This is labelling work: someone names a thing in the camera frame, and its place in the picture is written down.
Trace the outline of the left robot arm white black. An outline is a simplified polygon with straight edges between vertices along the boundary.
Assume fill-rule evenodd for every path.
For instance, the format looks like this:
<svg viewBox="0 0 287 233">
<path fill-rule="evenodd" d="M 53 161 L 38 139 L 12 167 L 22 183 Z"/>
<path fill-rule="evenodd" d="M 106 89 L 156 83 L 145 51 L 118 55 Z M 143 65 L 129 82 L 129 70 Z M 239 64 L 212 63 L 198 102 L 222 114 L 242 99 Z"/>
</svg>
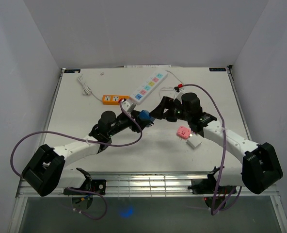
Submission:
<svg viewBox="0 0 287 233">
<path fill-rule="evenodd" d="M 41 145 L 24 168 L 23 179 L 42 197 L 56 188 L 71 188 L 66 192 L 70 195 L 75 190 L 86 194 L 93 190 L 91 175 L 82 168 L 68 169 L 67 166 L 103 152 L 112 143 L 111 137 L 127 128 L 142 133 L 154 120 L 146 110 L 118 116 L 113 111 L 105 111 L 82 141 L 56 147 Z"/>
</svg>

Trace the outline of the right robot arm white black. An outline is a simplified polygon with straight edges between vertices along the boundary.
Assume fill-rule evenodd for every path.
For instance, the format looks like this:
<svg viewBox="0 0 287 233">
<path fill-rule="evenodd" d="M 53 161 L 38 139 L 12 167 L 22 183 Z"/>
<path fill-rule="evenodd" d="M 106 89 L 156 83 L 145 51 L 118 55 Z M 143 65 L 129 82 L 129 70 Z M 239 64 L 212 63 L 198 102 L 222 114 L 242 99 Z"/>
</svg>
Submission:
<svg viewBox="0 0 287 233">
<path fill-rule="evenodd" d="M 283 177 L 271 144 L 250 141 L 223 127 L 216 117 L 203 111 L 195 93 L 183 94 L 180 100 L 163 97 L 150 115 L 169 122 L 186 121 L 193 133 L 223 147 L 241 163 L 240 168 L 220 165 L 208 174 L 207 186 L 213 193 L 220 192 L 225 186 L 243 186 L 261 194 Z"/>
</svg>

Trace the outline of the white multicolour power strip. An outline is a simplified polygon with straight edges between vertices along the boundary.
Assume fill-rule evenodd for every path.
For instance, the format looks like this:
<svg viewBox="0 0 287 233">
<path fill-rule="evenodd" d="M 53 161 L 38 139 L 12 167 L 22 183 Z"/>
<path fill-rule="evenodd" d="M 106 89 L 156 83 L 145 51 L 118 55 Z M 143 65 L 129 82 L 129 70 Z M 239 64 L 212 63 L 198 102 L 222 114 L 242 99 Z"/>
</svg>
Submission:
<svg viewBox="0 0 287 233">
<path fill-rule="evenodd" d="M 143 101 L 146 100 L 146 98 L 168 77 L 169 73 L 182 83 L 182 81 L 171 71 L 157 69 L 147 78 L 146 81 L 140 84 L 136 90 L 133 91 L 129 99 L 136 105 L 142 104 Z"/>
</svg>

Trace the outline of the blue cube socket adapter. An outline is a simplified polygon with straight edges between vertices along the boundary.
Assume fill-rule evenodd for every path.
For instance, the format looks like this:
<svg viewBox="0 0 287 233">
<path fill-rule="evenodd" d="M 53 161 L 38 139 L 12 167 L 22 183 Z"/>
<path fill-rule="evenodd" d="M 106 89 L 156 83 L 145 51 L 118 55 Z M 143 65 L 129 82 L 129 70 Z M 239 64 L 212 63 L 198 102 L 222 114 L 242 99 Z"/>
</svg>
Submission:
<svg viewBox="0 0 287 233">
<path fill-rule="evenodd" d="M 151 117 L 150 112 L 147 110 L 141 110 L 141 113 L 139 114 L 138 118 L 140 120 L 140 125 L 143 126 L 143 123 L 145 121 L 152 121 L 154 122 L 155 118 Z"/>
</svg>

